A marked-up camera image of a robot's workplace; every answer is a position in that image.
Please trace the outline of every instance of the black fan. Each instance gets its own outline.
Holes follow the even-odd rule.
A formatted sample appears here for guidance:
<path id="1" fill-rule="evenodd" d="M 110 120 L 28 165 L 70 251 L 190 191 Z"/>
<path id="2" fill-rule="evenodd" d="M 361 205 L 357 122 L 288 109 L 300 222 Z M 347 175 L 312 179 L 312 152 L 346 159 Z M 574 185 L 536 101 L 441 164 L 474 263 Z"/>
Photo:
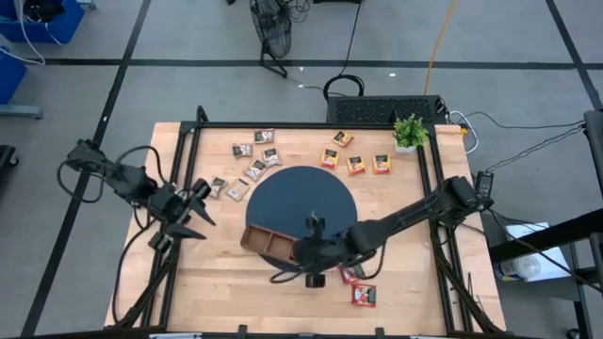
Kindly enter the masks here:
<path id="1" fill-rule="evenodd" d="M 262 41 L 260 65 L 286 77 L 287 72 L 277 58 L 285 57 L 291 50 L 291 19 L 287 5 L 283 0 L 251 0 L 251 8 L 255 31 Z M 267 66 L 264 55 L 269 55 L 280 71 Z"/>

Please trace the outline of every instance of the wooden tray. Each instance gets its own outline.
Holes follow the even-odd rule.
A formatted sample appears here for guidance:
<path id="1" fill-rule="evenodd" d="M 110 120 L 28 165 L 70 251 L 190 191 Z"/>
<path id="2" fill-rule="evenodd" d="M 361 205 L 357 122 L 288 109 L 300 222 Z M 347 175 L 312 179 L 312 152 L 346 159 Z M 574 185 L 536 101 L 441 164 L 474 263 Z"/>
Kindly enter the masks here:
<path id="1" fill-rule="evenodd" d="M 296 265 L 297 263 L 293 260 L 293 243 L 297 240 L 294 237 L 250 224 L 245 228 L 240 244 L 245 250 Z"/>

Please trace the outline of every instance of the concrete floor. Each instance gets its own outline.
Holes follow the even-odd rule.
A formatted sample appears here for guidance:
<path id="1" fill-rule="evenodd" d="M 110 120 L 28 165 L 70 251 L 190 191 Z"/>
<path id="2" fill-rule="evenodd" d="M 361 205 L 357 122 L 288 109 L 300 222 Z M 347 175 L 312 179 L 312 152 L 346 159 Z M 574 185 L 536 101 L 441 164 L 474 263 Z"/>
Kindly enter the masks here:
<path id="1" fill-rule="evenodd" d="M 248 1 L 231 7 L 221 0 L 96 2 L 98 9 L 87 11 L 69 45 L 37 45 L 51 65 L 28 67 L 13 97 L 14 104 L 42 106 L 44 119 L 0 120 L 0 144 L 16 146 L 22 160 L 0 200 L 0 337 L 22 332 L 66 216 L 70 199 L 56 184 L 57 165 L 79 138 L 94 135 L 99 121 L 107 124 L 102 148 L 114 157 L 148 143 L 157 121 L 193 119 L 197 105 L 212 121 L 325 120 L 320 91 L 300 89 L 252 66 L 249 60 L 257 59 L 260 45 Z M 551 4 L 559 8 L 585 63 L 579 68 Z M 360 62 L 363 67 L 349 67 L 347 73 L 365 80 L 366 95 L 421 93 L 426 69 L 404 61 L 429 60 L 447 7 L 444 0 L 366 0 L 350 59 L 395 62 Z M 289 68 L 292 78 L 322 86 L 339 72 L 341 62 L 327 67 L 333 65 L 328 60 L 345 59 L 355 10 L 352 4 L 314 5 L 305 23 L 293 25 L 286 58 L 300 67 Z M 597 71 L 603 69 L 601 12 L 598 0 L 459 0 L 437 57 L 453 62 L 432 72 L 431 93 L 442 95 L 451 110 L 485 111 L 500 123 L 578 121 L 600 104 L 589 97 L 588 79 L 603 90 L 603 71 Z M 131 38 L 136 28 L 139 35 Z M 126 49 L 130 40 L 134 49 Z M 0 37 L 1 44 L 32 55 L 26 45 Z M 133 65 L 121 65 L 122 57 Z M 177 65 L 174 60 L 196 61 Z M 154 66 L 144 66 L 151 61 Z M 346 84 L 332 90 L 355 93 Z M 474 171 L 561 132 L 503 130 L 479 116 L 471 121 L 481 136 L 469 156 Z M 76 177 L 65 176 L 74 186 Z M 96 185 L 90 184 L 89 195 Z M 553 224 L 603 202 L 582 134 L 497 170 L 493 194 L 499 212 Z M 111 194 L 79 208 L 36 334 L 103 326 L 130 216 L 130 207 Z M 586 252 L 579 247 L 583 265 L 589 264 Z M 571 302 L 536 296 L 524 287 L 499 284 L 510 331 L 563 338 L 576 326 Z M 600 314 L 601 297 L 587 293 L 591 315 Z M 603 324 L 593 325 L 603 336 Z"/>

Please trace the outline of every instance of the wooden table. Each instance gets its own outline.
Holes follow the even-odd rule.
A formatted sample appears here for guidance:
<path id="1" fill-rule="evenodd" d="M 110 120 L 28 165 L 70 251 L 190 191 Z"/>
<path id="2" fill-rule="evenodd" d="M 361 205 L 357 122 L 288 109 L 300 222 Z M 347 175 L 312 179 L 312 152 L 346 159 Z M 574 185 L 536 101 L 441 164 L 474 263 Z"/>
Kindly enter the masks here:
<path id="1" fill-rule="evenodd" d="M 179 123 L 158 123 L 151 141 L 161 154 L 161 167 L 166 176 L 171 170 L 178 129 Z M 335 132 L 329 129 L 276 130 L 274 144 L 255 145 L 253 152 L 260 154 L 264 149 L 277 147 L 284 165 L 269 169 L 257 184 L 252 183 L 252 189 L 241 202 L 235 202 L 223 192 L 219 200 L 206 200 L 207 211 L 218 226 L 212 227 L 197 216 L 193 216 L 188 225 L 208 239 L 183 241 L 169 331 L 233 332 L 239 324 L 245 324 L 249 332 L 371 334 L 376 327 L 383 327 L 387 334 L 446 333 L 427 222 L 396 234 L 388 241 L 383 270 L 371 282 L 378 289 L 376 308 L 353 306 L 350 287 L 341 282 L 335 270 L 326 273 L 327 286 L 322 289 L 305 288 L 303 279 L 282 285 L 270 284 L 269 277 L 276 269 L 239 246 L 247 201 L 253 189 L 278 170 L 299 165 L 317 166 L 324 148 L 341 151 L 339 166 L 330 172 L 350 190 L 359 219 L 384 217 L 424 197 L 416 153 L 394 153 L 391 131 L 351 131 L 355 140 L 345 149 L 331 142 Z M 436 134 L 445 176 L 463 175 L 471 180 L 459 127 L 438 125 Z M 242 170 L 251 159 L 235 159 L 231 144 L 252 140 L 251 129 L 204 128 L 194 178 L 209 180 L 212 176 L 219 176 L 229 181 L 244 178 Z M 432 155 L 427 145 L 425 150 L 434 187 Z M 392 154 L 391 174 L 374 175 L 369 170 L 354 177 L 348 175 L 346 156 L 361 155 L 369 164 L 370 157 L 377 153 Z M 179 184 L 184 182 L 186 161 L 183 162 Z M 152 155 L 147 157 L 146 167 L 149 175 L 156 178 Z M 481 229 L 477 214 L 470 216 L 465 223 Z M 132 220 L 128 239 L 138 230 Z M 152 229 L 143 234 L 124 260 L 118 298 L 120 316 L 125 314 L 148 282 L 154 253 L 147 242 L 153 233 Z M 504 329 L 495 277 L 483 235 L 464 227 L 459 227 L 456 234 L 465 282 L 466 275 L 471 272 L 474 295 L 479 297 L 484 311 L 494 323 Z M 378 257 L 364 264 L 367 273 L 374 271 Z M 160 288 L 155 297 L 152 324 L 157 323 L 162 290 Z M 461 330 L 454 292 L 450 292 L 450 298 L 455 328 Z M 106 323 L 112 323 L 110 315 L 107 315 Z"/>

